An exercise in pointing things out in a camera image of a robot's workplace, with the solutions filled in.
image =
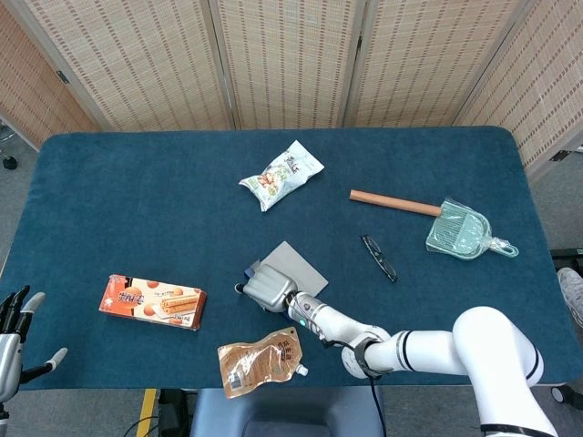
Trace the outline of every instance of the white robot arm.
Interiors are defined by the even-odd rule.
[[[266,310],[287,311],[320,340],[343,345],[344,367],[356,378],[391,371],[467,375],[482,432],[496,437],[557,437],[530,391],[543,374],[540,352],[499,310],[467,310],[452,332],[407,330],[391,336],[296,291],[291,279],[269,266],[261,266],[247,285],[236,290]]]

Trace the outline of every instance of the snack bag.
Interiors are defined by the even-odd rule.
[[[218,348],[220,376],[228,398],[255,390],[265,382],[284,382],[295,371],[305,376],[300,364],[302,348],[295,328],[276,330],[255,343],[232,343]]]
[[[263,173],[242,179],[239,185],[247,187],[255,195],[261,203],[261,211],[265,212],[323,168],[320,161],[296,140]]]

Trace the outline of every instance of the broom handle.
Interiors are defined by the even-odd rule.
[[[372,203],[380,205],[381,207],[402,209],[404,211],[418,212],[419,214],[426,214],[427,216],[439,217],[441,216],[441,208],[433,205],[426,205],[425,203],[412,202],[410,200],[403,200],[401,198],[389,198],[379,194],[366,193],[356,189],[350,190],[350,200],[357,200],[364,203]]]

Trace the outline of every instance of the orange biscuit box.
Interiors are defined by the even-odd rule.
[[[156,280],[111,275],[99,310],[188,330],[200,326],[207,293]]]

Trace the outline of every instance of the wheel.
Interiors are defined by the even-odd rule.
[[[14,170],[15,168],[18,167],[18,161],[16,161],[14,157],[8,157],[2,161],[2,165],[7,170]]]
[[[573,397],[573,393],[575,392],[568,385],[559,385],[550,389],[550,394],[553,395],[553,399],[558,403],[569,402]]]

